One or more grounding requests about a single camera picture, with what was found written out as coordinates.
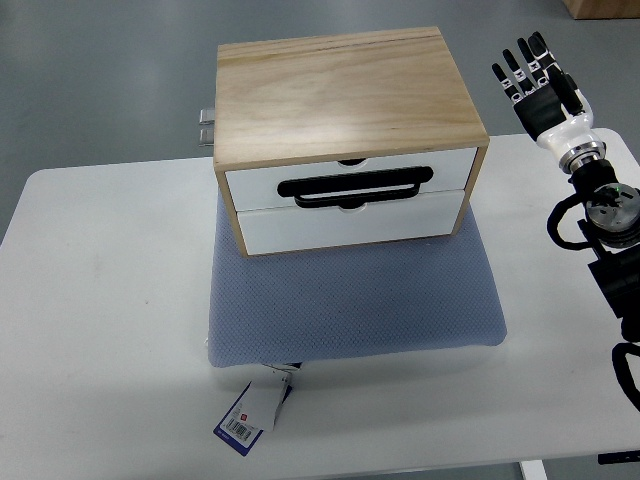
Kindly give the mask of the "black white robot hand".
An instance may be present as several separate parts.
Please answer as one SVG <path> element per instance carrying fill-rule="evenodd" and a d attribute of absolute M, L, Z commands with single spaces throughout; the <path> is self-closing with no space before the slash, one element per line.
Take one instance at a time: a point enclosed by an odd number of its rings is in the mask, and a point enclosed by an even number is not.
<path fill-rule="evenodd" d="M 504 71 L 492 71 L 534 143 L 550 152 L 560 169 L 571 174 L 582 165 L 605 158 L 606 145 L 593 131 L 594 114 L 577 84 L 564 71 L 539 32 L 517 40 L 522 58 L 505 49 Z"/>

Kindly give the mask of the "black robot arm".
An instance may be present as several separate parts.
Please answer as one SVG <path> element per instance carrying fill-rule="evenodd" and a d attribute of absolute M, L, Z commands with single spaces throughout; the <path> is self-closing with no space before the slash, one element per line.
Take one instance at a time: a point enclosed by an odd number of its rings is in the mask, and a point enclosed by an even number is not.
<path fill-rule="evenodd" d="M 622 343 L 611 358 L 616 380 L 634 407 L 639 406 L 639 383 L 628 357 L 639 355 L 639 190 L 618 181 L 612 164 L 589 153 L 569 166 L 575 193 L 551 211 L 546 229 L 550 239 L 570 251 L 591 249 L 596 260 L 588 265 L 616 318 L 621 320 Z M 559 224 L 573 207 L 582 206 L 578 227 L 582 242 L 562 238 Z"/>

